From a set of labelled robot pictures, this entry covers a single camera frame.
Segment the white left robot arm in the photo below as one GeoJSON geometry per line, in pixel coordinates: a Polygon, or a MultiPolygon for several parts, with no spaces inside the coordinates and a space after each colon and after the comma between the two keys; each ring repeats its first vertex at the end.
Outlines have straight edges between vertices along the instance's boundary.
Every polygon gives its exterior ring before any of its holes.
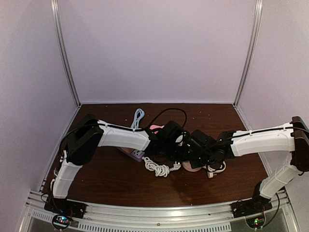
{"type": "Polygon", "coordinates": [[[64,199],[79,170],[88,164],[98,147],[123,147],[145,153],[173,152],[180,148],[188,133],[182,126],[169,121],[161,128],[130,128],[96,120],[87,115],[81,124],[70,131],[60,146],[61,165],[51,183],[50,206],[60,215],[70,207],[64,199]]]}

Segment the pink charger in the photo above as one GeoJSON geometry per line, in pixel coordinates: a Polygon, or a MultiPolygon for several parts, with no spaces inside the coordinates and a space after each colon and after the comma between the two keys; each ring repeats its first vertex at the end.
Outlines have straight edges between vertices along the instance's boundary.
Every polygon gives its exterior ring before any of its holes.
{"type": "Polygon", "coordinates": [[[153,132],[153,133],[157,133],[159,132],[160,130],[162,130],[164,128],[164,126],[159,126],[159,125],[151,125],[150,126],[150,130],[153,132]]]}

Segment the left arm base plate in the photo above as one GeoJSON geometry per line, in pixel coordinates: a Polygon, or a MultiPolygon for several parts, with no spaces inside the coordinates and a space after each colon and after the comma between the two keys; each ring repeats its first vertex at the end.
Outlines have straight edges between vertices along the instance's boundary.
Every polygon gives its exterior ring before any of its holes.
{"type": "Polygon", "coordinates": [[[83,219],[86,211],[86,204],[70,201],[67,199],[58,199],[49,193],[44,205],[44,209],[59,215],[83,219]]]}

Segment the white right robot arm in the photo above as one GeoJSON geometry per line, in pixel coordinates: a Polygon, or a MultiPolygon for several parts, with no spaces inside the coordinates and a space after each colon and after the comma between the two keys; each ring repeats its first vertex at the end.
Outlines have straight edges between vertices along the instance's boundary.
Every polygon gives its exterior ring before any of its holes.
{"type": "Polygon", "coordinates": [[[183,146],[192,168],[222,165],[225,159],[253,153],[289,152],[283,165],[257,184],[247,204],[254,214],[264,208],[277,191],[309,170],[309,129],[299,116],[272,128],[222,132],[216,140],[203,133],[191,134],[183,141],[183,146]]]}

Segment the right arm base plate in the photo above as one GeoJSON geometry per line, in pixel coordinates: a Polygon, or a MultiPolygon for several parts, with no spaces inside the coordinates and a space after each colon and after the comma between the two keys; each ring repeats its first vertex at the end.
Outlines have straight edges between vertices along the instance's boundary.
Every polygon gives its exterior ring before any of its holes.
{"type": "Polygon", "coordinates": [[[263,197],[253,197],[248,200],[238,200],[232,203],[231,210],[234,218],[245,217],[253,214],[260,214],[264,210],[272,209],[270,199],[263,197]]]}

